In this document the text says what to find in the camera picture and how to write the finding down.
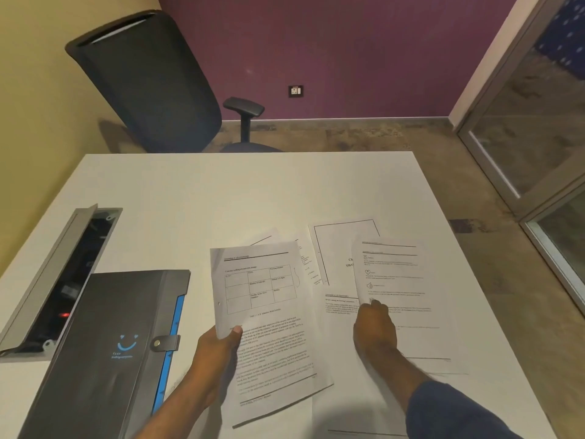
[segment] blue sleeve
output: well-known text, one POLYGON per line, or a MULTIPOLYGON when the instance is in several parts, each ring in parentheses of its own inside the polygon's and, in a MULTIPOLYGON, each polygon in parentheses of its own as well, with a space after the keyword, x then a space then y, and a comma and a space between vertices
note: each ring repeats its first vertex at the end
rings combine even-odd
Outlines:
POLYGON ((410 439, 521 439, 495 414, 434 380, 421 384, 411 396, 406 432, 410 439))

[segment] smiley face logo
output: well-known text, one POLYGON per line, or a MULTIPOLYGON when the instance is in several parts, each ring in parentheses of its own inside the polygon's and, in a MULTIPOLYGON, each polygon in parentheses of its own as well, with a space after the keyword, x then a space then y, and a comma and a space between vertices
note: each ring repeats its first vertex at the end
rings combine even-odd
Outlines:
MULTIPOLYGON (((124 339, 124 334, 120 335, 120 339, 124 339)), ((120 351, 128 351, 129 349, 132 349, 136 346, 136 341, 134 341, 134 343, 132 345, 130 345, 129 347, 122 347, 122 344, 120 342, 118 342, 118 349, 120 351)))

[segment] chair armrest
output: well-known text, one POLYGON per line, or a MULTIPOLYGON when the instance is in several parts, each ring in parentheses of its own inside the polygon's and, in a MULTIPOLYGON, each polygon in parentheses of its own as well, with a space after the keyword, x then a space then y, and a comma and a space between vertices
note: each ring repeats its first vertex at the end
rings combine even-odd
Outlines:
POLYGON ((264 112, 264 106, 254 103, 245 98, 230 97, 223 102, 223 107, 231 109, 242 116, 259 117, 264 112))

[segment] chair seat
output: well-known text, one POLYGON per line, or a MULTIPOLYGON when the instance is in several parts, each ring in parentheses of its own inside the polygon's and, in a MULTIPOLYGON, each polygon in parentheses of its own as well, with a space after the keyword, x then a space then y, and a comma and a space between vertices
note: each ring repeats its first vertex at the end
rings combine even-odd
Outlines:
POLYGON ((259 143, 231 143, 224 147, 220 152, 282 152, 280 149, 276 149, 266 145, 260 145, 259 143))

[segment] hand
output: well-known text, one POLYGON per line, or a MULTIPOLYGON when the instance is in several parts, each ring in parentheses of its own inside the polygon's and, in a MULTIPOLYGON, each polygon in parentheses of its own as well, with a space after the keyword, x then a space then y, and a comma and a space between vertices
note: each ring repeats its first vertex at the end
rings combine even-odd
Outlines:
POLYGON ((242 332, 242 327, 233 327, 227 337, 218 339, 215 326, 212 326, 197 342, 188 375, 205 392, 205 408, 217 397, 221 376, 231 358, 232 349, 240 344, 242 332))
POLYGON ((353 342, 358 353, 370 362, 379 355, 396 350, 396 327, 388 315, 388 307, 377 300, 364 303, 353 325, 353 342))

